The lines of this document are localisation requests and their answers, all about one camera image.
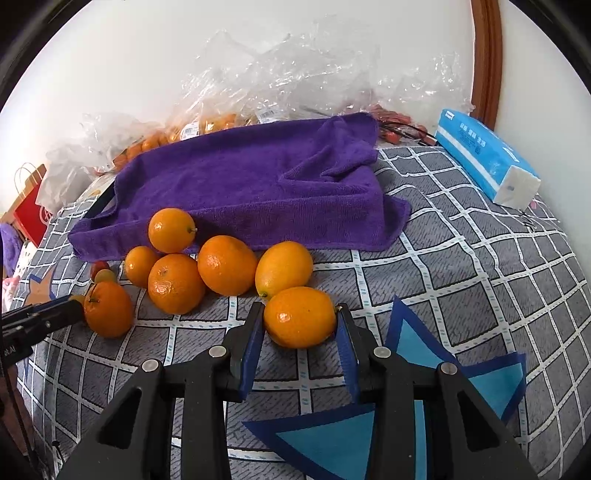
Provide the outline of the brown wooden frame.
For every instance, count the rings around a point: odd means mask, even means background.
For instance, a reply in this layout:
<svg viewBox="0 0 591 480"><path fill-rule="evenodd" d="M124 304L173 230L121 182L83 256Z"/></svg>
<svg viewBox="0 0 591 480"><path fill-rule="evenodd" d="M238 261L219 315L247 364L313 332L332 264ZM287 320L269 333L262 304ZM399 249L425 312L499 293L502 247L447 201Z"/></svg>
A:
<svg viewBox="0 0 591 480"><path fill-rule="evenodd" d="M474 67L472 116L494 130L503 76L502 19L497 0L472 0Z"/></svg>

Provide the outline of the small red tomato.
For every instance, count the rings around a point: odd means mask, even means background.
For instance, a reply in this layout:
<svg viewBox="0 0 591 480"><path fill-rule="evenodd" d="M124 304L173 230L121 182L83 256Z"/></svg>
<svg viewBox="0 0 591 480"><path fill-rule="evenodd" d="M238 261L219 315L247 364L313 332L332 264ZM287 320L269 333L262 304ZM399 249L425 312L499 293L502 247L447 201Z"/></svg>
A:
<svg viewBox="0 0 591 480"><path fill-rule="evenodd" d="M90 269L90 278L91 280L94 280L96 275L101 271L101 270L109 270L110 266L106 261L97 261L94 262L91 266Z"/></svg>

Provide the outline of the small orange kumquat behind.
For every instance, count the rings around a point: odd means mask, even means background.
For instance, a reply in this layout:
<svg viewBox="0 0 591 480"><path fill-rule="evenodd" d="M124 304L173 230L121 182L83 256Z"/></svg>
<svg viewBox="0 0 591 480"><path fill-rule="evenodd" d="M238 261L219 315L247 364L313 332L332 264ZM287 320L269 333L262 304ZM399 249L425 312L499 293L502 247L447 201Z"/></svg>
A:
<svg viewBox="0 0 591 480"><path fill-rule="evenodd" d="M126 278L136 287L145 289L148 277L159 255L147 246L132 248L124 259L124 273Z"/></svg>

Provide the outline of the grey checked blanket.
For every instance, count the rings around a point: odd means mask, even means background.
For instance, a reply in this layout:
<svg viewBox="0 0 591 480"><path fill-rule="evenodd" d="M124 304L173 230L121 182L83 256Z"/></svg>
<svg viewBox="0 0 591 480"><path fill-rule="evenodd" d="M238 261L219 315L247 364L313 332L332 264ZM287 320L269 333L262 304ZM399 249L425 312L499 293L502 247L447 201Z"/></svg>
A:
<svg viewBox="0 0 591 480"><path fill-rule="evenodd" d="M493 204L443 149L384 148L383 190L412 214L385 251L318 250L311 286L346 303L384 341L402 299L463 366L526 357L526 393L509 426L543 479L561 477L590 436L590 283L560 222L541 201ZM19 363L17 389L51 473L147 359L192 359L242 323L252 295L208 294L185 316L127 285L135 324L105 340L82 324L51 334Z"/></svg>

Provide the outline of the purple microfibre towel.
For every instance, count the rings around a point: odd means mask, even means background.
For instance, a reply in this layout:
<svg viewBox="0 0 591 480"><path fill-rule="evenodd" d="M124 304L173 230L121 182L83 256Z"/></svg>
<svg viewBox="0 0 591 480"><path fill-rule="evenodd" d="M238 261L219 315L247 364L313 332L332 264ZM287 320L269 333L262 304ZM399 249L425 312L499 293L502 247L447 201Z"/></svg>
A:
<svg viewBox="0 0 591 480"><path fill-rule="evenodd" d="M284 240L308 249L383 251L412 208L376 174L377 121L366 113L238 127L166 145L116 176L112 206L79 220L68 239L88 262L116 260L148 241L152 215L186 211L195 243L231 235L263 250Z"/></svg>

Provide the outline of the white plastic bag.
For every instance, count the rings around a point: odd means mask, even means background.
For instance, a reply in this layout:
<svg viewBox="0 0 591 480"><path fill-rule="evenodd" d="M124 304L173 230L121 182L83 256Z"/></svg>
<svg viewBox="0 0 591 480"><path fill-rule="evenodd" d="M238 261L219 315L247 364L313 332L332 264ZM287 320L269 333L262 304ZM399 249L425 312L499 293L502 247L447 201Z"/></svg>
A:
<svg viewBox="0 0 591 480"><path fill-rule="evenodd" d="M46 153L46 173L36 204L50 214L75 202L95 178L120 170L127 162L127 151L152 135L161 125L142 122L118 112L84 114L70 136Z"/></svg>

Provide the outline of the blue tissue pack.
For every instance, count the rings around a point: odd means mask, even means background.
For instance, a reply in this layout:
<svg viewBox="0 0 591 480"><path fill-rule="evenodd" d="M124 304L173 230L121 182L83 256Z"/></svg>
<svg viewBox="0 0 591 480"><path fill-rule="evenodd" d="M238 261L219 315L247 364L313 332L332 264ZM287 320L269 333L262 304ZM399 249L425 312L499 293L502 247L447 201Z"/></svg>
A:
<svg viewBox="0 0 591 480"><path fill-rule="evenodd" d="M444 109L436 139L493 203L515 210L530 206L541 185L539 175L479 120Z"/></svg>

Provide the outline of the yellow-orange oval kumquat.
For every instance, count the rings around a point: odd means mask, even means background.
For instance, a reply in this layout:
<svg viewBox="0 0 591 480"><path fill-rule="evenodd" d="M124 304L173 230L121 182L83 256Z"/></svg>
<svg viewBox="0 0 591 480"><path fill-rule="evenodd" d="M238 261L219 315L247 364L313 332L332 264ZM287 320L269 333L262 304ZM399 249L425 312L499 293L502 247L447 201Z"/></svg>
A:
<svg viewBox="0 0 591 480"><path fill-rule="evenodd" d="M291 287L305 286L314 261L304 245L283 241L263 253L256 267L256 292L264 299Z"/></svg>

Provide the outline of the large orange mandarin centre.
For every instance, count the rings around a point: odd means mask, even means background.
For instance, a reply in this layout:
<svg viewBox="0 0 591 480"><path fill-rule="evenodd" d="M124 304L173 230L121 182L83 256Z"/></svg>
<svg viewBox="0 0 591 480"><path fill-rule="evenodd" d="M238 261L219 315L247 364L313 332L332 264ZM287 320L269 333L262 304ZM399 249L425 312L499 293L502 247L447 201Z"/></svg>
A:
<svg viewBox="0 0 591 480"><path fill-rule="evenodd" d="M259 259L242 240L228 235L208 239L197 254L205 285L222 296L240 296L252 287Z"/></svg>

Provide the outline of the crumpled clear plastic bag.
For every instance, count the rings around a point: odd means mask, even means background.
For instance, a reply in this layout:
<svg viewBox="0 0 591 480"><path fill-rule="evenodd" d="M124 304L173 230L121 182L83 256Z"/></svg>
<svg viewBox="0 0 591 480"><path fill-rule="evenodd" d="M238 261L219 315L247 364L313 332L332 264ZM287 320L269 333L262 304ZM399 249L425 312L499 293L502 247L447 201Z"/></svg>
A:
<svg viewBox="0 0 591 480"><path fill-rule="evenodd" d="M440 53L397 74L386 70L386 53L362 23L328 16L311 30L288 35L252 64L257 78L256 114L264 121L332 117L383 108L433 126L446 108L470 114L471 86L461 56Z"/></svg>

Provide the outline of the small yellow-green fruit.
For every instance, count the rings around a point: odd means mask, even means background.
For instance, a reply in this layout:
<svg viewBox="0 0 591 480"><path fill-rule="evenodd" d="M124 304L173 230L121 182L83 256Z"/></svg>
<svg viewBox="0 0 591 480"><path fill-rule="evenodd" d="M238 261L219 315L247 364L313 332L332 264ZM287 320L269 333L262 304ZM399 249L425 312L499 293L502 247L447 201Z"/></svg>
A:
<svg viewBox="0 0 591 480"><path fill-rule="evenodd" d="M117 282L117 277L111 269L101 269L94 276L95 283Z"/></svg>

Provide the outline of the orange mandarin front left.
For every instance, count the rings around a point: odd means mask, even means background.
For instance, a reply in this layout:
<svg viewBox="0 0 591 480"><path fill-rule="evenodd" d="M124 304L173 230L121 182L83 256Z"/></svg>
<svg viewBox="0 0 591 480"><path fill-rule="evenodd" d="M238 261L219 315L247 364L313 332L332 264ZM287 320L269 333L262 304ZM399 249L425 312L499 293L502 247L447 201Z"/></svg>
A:
<svg viewBox="0 0 591 480"><path fill-rule="evenodd" d="M151 302L166 314L189 313L205 294L197 262L181 253L161 257L148 275L147 293Z"/></svg>

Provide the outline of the red paper shopping bag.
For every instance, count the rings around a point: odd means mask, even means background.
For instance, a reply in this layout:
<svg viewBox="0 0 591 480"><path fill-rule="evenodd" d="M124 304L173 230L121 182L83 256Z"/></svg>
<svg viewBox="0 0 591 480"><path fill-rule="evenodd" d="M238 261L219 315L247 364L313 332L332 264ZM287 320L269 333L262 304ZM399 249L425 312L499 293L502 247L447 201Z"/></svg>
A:
<svg viewBox="0 0 591 480"><path fill-rule="evenodd" d="M35 170L25 168L28 177L24 186L17 188L17 197L11 207L1 217L1 222L11 225L24 239L38 247L45 235L52 214L36 203L40 184L45 176L43 164Z"/></svg>

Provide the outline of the clear bag of oranges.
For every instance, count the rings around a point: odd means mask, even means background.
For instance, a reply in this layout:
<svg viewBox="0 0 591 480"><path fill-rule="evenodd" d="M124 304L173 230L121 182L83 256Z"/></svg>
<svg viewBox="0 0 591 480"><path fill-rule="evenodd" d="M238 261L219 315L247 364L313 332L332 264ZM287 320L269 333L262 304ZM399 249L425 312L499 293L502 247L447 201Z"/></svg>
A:
<svg viewBox="0 0 591 480"><path fill-rule="evenodd" d="M191 78L171 114L162 122L124 120L109 141L112 170L138 155L183 140L232 128L284 121L287 107L247 73L208 69Z"/></svg>

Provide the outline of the orange mandarin far left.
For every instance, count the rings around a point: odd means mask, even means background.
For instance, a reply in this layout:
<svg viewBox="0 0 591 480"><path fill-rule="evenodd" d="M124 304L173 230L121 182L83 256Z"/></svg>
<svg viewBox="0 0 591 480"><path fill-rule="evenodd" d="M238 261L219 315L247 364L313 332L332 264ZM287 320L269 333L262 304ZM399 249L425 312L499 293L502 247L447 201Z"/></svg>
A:
<svg viewBox="0 0 591 480"><path fill-rule="evenodd" d="M102 338L122 337L134 322L131 298L115 282L93 284L84 299L83 308L86 324Z"/></svg>

